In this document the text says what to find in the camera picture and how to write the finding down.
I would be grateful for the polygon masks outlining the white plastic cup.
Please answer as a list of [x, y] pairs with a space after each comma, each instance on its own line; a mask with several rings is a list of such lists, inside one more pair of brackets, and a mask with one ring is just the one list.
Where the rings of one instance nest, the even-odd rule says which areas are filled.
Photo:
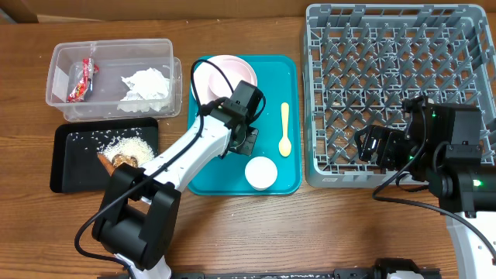
[[257, 191], [264, 191], [277, 180], [277, 166], [267, 157], [254, 157], [245, 167], [248, 183]]

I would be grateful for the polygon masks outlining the yellow plastic spoon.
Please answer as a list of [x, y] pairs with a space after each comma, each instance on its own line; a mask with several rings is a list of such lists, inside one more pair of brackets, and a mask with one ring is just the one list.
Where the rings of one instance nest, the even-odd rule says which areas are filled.
[[281, 127], [282, 137], [278, 148], [281, 156], [288, 157], [291, 153], [291, 141], [288, 138], [288, 120], [289, 120], [289, 104], [283, 102], [281, 104]]

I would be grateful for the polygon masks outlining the pink round plate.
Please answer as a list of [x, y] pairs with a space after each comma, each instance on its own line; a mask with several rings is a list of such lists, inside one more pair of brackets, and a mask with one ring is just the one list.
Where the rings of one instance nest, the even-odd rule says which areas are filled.
[[[240, 57], [232, 56], [232, 55], [218, 55], [218, 56], [210, 57], [208, 60], [211, 61], [214, 65], [224, 60], [235, 60], [244, 63], [249, 68], [250, 73], [252, 74], [252, 83], [250, 84], [257, 86], [257, 76], [255, 74], [254, 69], [245, 60], [241, 59]], [[208, 86], [209, 76], [214, 70], [216, 69], [212, 65], [205, 62], [201, 63], [195, 69], [194, 72], [195, 87], [197, 89], [198, 97], [202, 105], [206, 105], [209, 102], [219, 98], [212, 93], [212, 91]]]

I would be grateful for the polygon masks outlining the pink bowl with rice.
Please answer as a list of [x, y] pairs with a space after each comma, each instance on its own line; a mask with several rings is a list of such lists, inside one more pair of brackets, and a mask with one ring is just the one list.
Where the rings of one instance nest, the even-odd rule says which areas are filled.
[[235, 89], [241, 81], [252, 83], [252, 74], [244, 63], [235, 60], [224, 60], [216, 65], [224, 73], [228, 81], [218, 70], [214, 70], [210, 74], [208, 86], [215, 96], [229, 98], [233, 93], [232, 89]]

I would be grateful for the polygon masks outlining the white paper napkin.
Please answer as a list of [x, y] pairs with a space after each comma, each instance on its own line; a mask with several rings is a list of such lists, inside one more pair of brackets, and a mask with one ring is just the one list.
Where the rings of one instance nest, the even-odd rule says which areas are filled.
[[171, 103], [171, 80], [156, 68], [137, 71], [131, 77], [121, 77], [128, 87], [126, 96], [117, 106], [124, 112], [159, 112]]

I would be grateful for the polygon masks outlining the white rice pile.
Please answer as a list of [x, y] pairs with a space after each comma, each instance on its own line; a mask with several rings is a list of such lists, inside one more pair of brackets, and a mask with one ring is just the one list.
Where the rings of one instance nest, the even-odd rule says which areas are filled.
[[67, 135], [66, 147], [81, 156], [97, 156], [102, 153], [112, 162], [118, 154], [133, 156], [138, 160], [138, 167], [152, 160], [156, 152], [151, 139], [145, 139], [142, 128], [105, 129], [87, 132], [72, 132]]

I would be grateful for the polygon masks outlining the brown food scraps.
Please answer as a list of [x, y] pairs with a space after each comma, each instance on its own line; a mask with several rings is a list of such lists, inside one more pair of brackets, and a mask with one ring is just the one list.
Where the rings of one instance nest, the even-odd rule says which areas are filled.
[[118, 153], [112, 158], [112, 165], [119, 167], [121, 164], [128, 164], [131, 167], [138, 167], [138, 160], [133, 156]]

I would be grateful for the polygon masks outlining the orange carrot piece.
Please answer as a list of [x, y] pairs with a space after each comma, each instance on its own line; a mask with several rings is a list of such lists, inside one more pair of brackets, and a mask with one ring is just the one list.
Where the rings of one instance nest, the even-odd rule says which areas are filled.
[[113, 166], [112, 162], [109, 161], [104, 154], [102, 153], [97, 153], [97, 157], [98, 159], [100, 160], [100, 162], [102, 163], [103, 167], [106, 169], [106, 171], [108, 172], [108, 174], [110, 176], [113, 175], [113, 172], [115, 171], [115, 167]]

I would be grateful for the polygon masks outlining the red snack wrapper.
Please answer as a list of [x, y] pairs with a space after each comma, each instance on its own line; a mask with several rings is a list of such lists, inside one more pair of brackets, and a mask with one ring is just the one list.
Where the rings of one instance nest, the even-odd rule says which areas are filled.
[[69, 102], [83, 102], [92, 91], [94, 75], [99, 72], [99, 67], [92, 58], [83, 59], [82, 66], [82, 76], [72, 92], [67, 96]]

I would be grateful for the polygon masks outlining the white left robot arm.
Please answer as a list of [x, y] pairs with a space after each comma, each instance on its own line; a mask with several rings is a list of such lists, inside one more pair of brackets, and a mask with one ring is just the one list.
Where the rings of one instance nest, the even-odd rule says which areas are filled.
[[164, 254], [182, 191], [212, 159], [252, 153], [258, 131], [251, 125], [265, 103], [259, 88], [241, 81], [230, 97], [202, 105], [191, 128], [161, 155], [112, 172], [91, 234], [129, 277], [171, 277]]

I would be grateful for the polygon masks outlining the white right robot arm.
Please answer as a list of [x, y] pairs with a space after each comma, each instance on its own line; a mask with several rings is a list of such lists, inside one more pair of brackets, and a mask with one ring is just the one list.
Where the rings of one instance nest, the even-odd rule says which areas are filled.
[[[495, 276], [495, 168], [484, 165], [481, 146], [482, 112], [473, 105], [436, 104], [426, 96], [405, 99], [406, 129], [368, 125], [355, 132], [357, 155], [394, 174], [379, 184], [373, 199], [410, 205], [446, 217], [461, 278]], [[381, 195], [405, 177], [420, 182], [438, 201]]]

